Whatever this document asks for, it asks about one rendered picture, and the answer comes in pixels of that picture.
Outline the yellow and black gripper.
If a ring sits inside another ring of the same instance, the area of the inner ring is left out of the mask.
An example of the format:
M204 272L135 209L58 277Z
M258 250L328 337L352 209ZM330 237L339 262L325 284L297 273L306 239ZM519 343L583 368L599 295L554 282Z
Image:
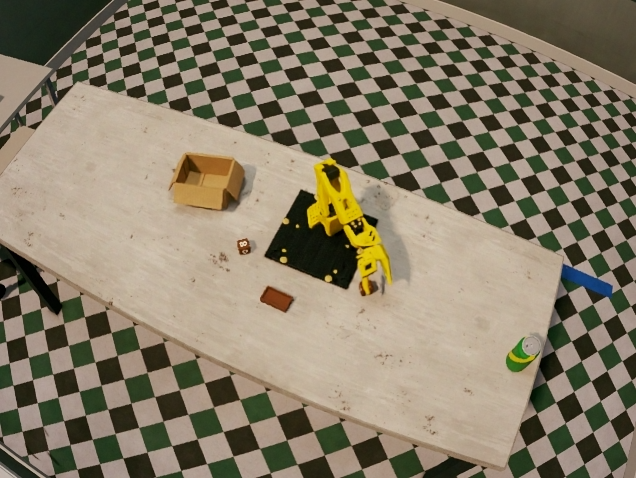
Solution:
M363 250L364 253L357 256L359 271L361 271L362 284L368 295L370 295L369 275L377 272L377 261L380 262L388 283L392 285L391 269L389 255L383 246L379 244L375 247L371 246ZM370 263L370 264L369 264ZM367 265L368 264L368 265ZM368 277L367 277L368 276ZM366 278L365 278L366 277Z

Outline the green drink can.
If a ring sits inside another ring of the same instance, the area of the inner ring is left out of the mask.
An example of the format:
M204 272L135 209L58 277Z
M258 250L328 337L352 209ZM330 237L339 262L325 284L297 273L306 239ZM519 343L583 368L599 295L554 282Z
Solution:
M537 358L541 348L540 341L535 336L523 337L517 344L506 357L508 369L515 373L523 371Z

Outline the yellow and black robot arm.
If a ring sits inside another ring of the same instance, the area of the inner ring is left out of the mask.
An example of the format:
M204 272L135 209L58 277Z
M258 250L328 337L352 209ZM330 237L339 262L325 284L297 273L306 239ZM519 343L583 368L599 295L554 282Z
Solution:
M336 166L336 161L333 159L327 159L314 165L314 170L317 179L318 201L307 210L309 228L313 229L321 222L328 236L344 229L351 245L355 248L363 249L369 248L368 246L377 246L376 244L380 243L381 239L375 228L361 217L363 213L352 193L347 172ZM348 207L344 208L346 203ZM361 228L364 232L355 236L354 232Z

